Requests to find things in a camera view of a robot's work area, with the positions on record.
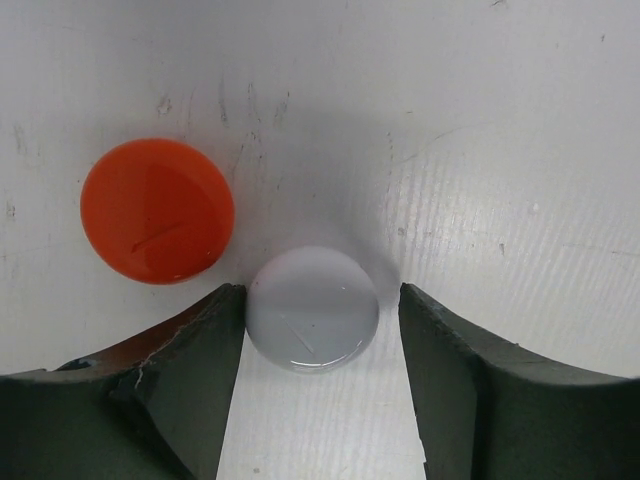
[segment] gray round object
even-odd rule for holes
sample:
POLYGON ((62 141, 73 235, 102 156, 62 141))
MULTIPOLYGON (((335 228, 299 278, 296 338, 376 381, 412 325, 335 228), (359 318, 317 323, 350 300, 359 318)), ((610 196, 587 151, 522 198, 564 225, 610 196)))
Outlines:
POLYGON ((373 282, 353 259, 324 247, 290 250, 249 288, 247 331, 276 365, 319 372, 362 352, 378 327, 373 282))

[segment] red button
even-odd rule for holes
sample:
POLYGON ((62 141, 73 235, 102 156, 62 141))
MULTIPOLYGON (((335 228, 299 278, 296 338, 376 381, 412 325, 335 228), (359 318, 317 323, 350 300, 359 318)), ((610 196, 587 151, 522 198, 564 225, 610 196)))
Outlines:
POLYGON ((231 191, 216 166, 188 145, 159 138, 102 157, 85 181, 80 211, 98 255, 122 275, 153 284, 213 265, 234 221, 231 191))

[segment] white button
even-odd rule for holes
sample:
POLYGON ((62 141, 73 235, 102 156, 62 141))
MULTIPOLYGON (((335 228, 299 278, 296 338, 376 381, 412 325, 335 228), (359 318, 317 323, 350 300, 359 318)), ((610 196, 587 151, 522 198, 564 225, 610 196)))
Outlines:
POLYGON ((326 371, 373 339, 379 306, 353 259, 324 247, 290 250, 267 263, 249 288, 247 331, 266 358, 301 372, 326 371))

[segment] white surface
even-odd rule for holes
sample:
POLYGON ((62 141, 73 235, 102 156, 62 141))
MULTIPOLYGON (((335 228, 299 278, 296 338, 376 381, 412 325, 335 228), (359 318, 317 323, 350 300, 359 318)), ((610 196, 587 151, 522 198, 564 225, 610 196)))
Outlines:
POLYGON ((298 373, 326 373, 354 360, 373 340, 379 316, 376 288, 362 267, 316 245, 269 260, 247 297, 256 349, 298 373))
POLYGON ((421 478, 399 278, 639 374, 639 19, 636 0, 0 3, 0 369, 122 340, 326 223, 377 272, 378 335, 312 378, 247 342, 223 480, 421 478), (92 162, 147 135, 211 155, 238 203, 227 255, 177 287, 120 278, 79 220, 92 162))

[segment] circular object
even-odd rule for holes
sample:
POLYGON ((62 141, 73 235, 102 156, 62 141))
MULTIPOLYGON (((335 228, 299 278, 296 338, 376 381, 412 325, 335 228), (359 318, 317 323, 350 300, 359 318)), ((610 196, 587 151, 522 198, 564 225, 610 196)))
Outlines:
POLYGON ((213 265, 233 230, 231 192, 199 151, 150 138, 122 144, 91 169, 82 225, 98 255, 140 282, 176 283, 213 265))
POLYGON ((273 363, 318 372, 362 352, 378 316, 375 288, 360 265, 335 250, 302 247, 260 270, 249 288, 246 324, 273 363))

